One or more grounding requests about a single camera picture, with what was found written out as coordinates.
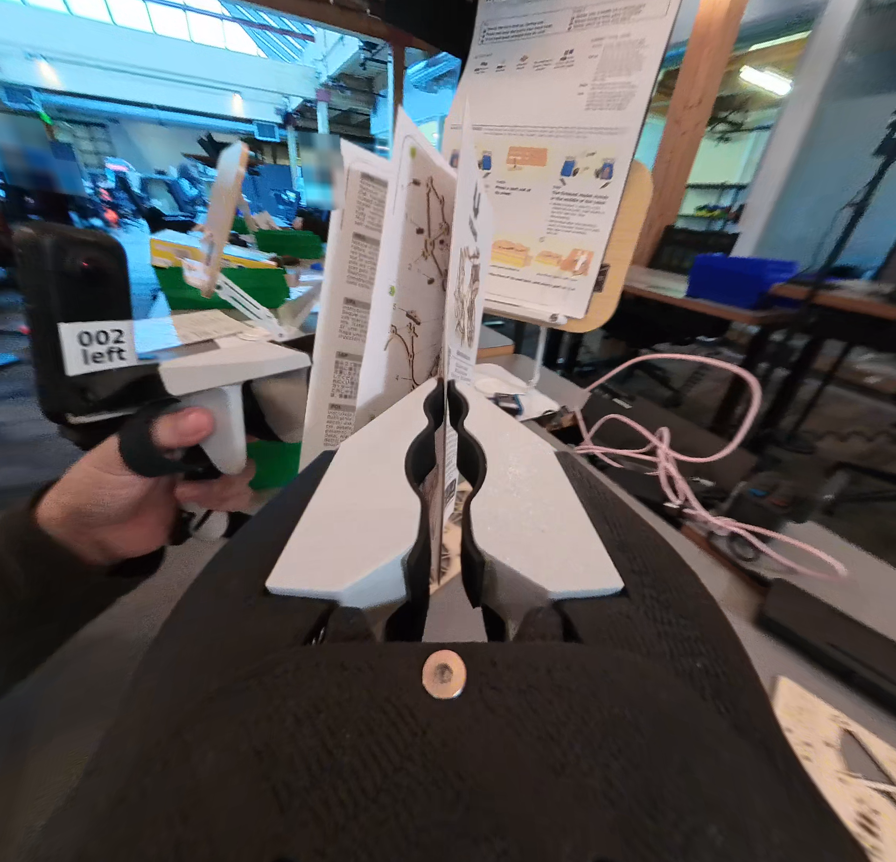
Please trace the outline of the black tripod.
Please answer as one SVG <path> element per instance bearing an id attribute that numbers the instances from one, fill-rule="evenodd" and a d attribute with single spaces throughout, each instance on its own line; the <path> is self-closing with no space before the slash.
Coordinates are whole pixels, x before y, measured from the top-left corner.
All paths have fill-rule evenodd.
<path id="1" fill-rule="evenodd" d="M 808 285 L 805 297 L 800 301 L 799 308 L 795 312 L 793 321 L 789 324 L 783 337 L 778 341 L 774 352 L 771 353 L 769 363 L 763 374 L 761 386 L 765 387 L 774 375 L 775 371 L 786 363 L 790 352 L 790 343 L 794 337 L 800 333 L 806 333 L 809 340 L 804 344 L 800 354 L 805 353 L 806 349 L 812 344 L 814 337 L 809 331 L 809 327 L 813 318 L 813 300 L 821 292 L 822 287 L 827 280 L 830 272 L 837 264 L 840 254 L 845 250 L 848 242 L 851 240 L 861 220 L 864 218 L 868 207 L 874 198 L 880 184 L 883 182 L 890 168 L 895 162 L 895 113 L 890 114 L 887 127 L 884 130 L 873 157 L 879 160 L 875 172 L 864 184 L 862 189 L 853 196 L 847 203 L 849 211 L 846 225 L 841 229 L 831 251 L 828 252 L 823 260 L 822 265 L 815 272 L 812 282 Z M 778 389 L 777 395 L 772 400 L 768 410 L 763 414 L 762 419 L 757 423 L 756 430 L 750 442 L 751 451 L 757 453 L 765 453 L 770 447 L 777 444 L 776 432 L 778 424 L 790 406 L 790 401 L 785 396 L 790 392 L 788 386 L 792 377 L 792 370 L 782 381 L 782 385 Z"/>

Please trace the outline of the clipboard with instruction sheet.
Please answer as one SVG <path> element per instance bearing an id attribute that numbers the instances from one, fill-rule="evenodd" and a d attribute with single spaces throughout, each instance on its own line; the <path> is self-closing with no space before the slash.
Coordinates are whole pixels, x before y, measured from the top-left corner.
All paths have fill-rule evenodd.
<path id="1" fill-rule="evenodd" d="M 682 0 L 474 0 L 441 151 L 464 118 L 494 212 L 487 306 L 586 315 L 620 282 L 604 255 Z"/>

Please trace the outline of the person's left hand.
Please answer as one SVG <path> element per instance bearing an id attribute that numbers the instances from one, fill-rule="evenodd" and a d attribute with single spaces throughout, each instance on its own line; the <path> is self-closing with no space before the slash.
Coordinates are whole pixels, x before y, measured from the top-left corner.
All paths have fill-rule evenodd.
<path id="1" fill-rule="evenodd" d="M 183 480 L 132 471 L 118 435 L 86 453 L 37 503 L 39 528 L 90 565 L 114 565 L 163 548 L 181 509 L 236 512 L 252 501 L 254 463 L 237 475 Z"/>

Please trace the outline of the blue plastic bin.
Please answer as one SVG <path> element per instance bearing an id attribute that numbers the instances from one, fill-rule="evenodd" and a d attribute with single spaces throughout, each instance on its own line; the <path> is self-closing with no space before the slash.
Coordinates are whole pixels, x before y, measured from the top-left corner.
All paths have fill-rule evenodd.
<path id="1" fill-rule="evenodd" d="M 770 290 L 794 278 L 798 271 L 795 261 L 702 253 L 689 271 L 686 297 L 730 308 L 764 310 L 772 306 Z"/>

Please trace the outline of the wooden board on white stand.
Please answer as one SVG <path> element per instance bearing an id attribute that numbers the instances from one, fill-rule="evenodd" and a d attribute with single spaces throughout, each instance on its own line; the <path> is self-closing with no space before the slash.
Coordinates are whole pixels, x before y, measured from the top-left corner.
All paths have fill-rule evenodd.
<path id="1" fill-rule="evenodd" d="M 277 332 L 276 341 L 296 340 L 303 335 L 301 325 L 319 302 L 321 280 L 301 282 L 301 294 L 288 300 L 277 310 L 265 308 L 241 287 L 222 274 L 219 258 L 230 238 L 230 229 L 238 203 L 243 201 L 242 184 L 249 160 L 248 146 L 237 141 L 225 147 L 219 154 L 217 174 L 210 192 L 210 204 L 206 220 L 199 229 L 205 259 L 203 263 L 188 261 L 183 264 L 183 277 L 187 285 L 195 287 L 204 298 L 218 296 L 241 316 Z"/>

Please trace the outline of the black flat case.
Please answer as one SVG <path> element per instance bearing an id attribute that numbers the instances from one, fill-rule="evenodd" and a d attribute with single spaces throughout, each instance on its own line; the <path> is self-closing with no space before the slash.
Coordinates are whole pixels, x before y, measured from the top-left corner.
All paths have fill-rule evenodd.
<path id="1" fill-rule="evenodd" d="M 791 582 L 766 587 L 756 624 L 895 712 L 895 642 Z"/>

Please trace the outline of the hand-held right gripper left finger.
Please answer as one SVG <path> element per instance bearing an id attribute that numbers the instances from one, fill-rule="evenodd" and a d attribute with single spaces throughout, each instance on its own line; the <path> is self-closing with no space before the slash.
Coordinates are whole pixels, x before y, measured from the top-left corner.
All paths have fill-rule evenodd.
<path id="1" fill-rule="evenodd" d="M 342 442 L 266 581 L 421 640 L 444 519 L 446 389 L 431 379 Z"/>

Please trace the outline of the white instruction booklet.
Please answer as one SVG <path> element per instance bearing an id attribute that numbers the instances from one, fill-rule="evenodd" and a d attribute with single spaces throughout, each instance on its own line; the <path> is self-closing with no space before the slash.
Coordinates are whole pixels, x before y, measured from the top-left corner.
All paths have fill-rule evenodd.
<path id="1" fill-rule="evenodd" d="M 388 162 L 347 148 L 346 199 L 323 270 L 300 469 L 431 379 L 468 383 L 482 318 L 483 263 L 474 228 L 491 238 L 476 176 L 457 172 L 399 110 Z M 444 416 L 444 519 L 458 480 L 457 435 Z"/>

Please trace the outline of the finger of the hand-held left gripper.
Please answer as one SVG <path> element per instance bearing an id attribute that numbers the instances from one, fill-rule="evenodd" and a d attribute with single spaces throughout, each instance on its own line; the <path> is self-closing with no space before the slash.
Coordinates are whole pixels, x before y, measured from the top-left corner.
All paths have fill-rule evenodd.
<path id="1" fill-rule="evenodd" d="M 139 360 L 234 337 L 248 341 L 280 338 L 277 332 L 225 312 L 185 312 L 141 319 L 133 322 L 133 333 Z"/>
<path id="2" fill-rule="evenodd" d="M 217 348 L 163 361 L 159 376 L 169 394 L 185 398 L 219 387 L 307 368 L 308 354 L 289 348 Z"/>

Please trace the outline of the white clipboard stand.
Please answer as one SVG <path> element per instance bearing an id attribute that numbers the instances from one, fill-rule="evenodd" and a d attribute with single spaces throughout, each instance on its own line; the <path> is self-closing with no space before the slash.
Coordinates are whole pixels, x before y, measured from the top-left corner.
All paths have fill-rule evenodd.
<path id="1" fill-rule="evenodd" d="M 513 395 L 521 418 L 572 408 L 581 390 L 554 369 L 559 330 L 487 315 L 480 331 L 474 387 L 483 395 Z"/>

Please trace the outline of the yellow box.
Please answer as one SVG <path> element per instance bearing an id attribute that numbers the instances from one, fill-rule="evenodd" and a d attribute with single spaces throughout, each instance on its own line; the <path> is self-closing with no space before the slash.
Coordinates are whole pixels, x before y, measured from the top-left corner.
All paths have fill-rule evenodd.
<path id="1" fill-rule="evenodd" d="M 150 255 L 151 265 L 160 268 L 181 266 L 184 261 L 203 263 L 205 259 L 202 238 L 198 233 L 178 233 L 171 230 L 151 235 Z M 230 243 L 224 245 L 219 263 L 223 269 L 260 270 L 279 267 L 270 253 Z"/>

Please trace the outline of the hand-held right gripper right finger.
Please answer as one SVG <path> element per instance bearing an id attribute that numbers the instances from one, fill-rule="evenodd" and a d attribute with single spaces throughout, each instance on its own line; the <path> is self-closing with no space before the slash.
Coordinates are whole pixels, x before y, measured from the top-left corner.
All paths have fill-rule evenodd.
<path id="1" fill-rule="evenodd" d="M 623 591 L 623 578 L 554 446 L 474 389 L 450 381 L 447 413 L 470 492 L 462 584 L 487 640 L 509 640 L 531 611 Z"/>

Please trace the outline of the wooden post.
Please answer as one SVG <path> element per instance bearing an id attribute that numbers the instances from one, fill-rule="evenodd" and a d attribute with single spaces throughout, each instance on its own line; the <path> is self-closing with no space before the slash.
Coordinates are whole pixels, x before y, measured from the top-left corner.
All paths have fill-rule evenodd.
<path id="1" fill-rule="evenodd" d="M 749 0 L 700 0 L 653 169 L 651 205 L 632 265 L 647 267 L 678 218 L 688 178 Z"/>

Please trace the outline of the wooden workbench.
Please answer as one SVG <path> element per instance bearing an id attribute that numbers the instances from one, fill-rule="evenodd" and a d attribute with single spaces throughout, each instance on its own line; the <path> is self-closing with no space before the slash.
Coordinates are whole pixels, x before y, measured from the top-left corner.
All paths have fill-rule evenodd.
<path id="1" fill-rule="evenodd" d="M 765 301 L 755 305 L 730 305 L 708 296 L 689 296 L 688 275 L 633 268 L 626 275 L 618 305 L 634 305 L 638 310 L 658 309 L 654 320 L 664 330 L 686 338 L 718 338 L 733 324 L 775 331 L 785 327 L 795 315 L 797 304 L 806 300 L 808 286 L 783 283 L 772 287 Z M 818 323 L 814 327 L 829 339 L 852 342 L 878 352 L 894 352 L 894 304 L 882 296 L 857 292 L 843 283 L 823 285 L 813 298 Z"/>

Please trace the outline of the laser-cut wooden sheet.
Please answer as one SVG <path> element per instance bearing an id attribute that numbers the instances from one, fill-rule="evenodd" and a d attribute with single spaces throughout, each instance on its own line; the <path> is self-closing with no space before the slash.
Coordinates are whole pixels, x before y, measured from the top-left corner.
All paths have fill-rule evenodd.
<path id="1" fill-rule="evenodd" d="M 771 704 L 815 787 L 868 859 L 893 861 L 894 747 L 789 678 L 776 678 Z M 868 756 L 879 773 L 877 777 L 860 774 L 847 761 L 843 741 L 848 737 Z"/>

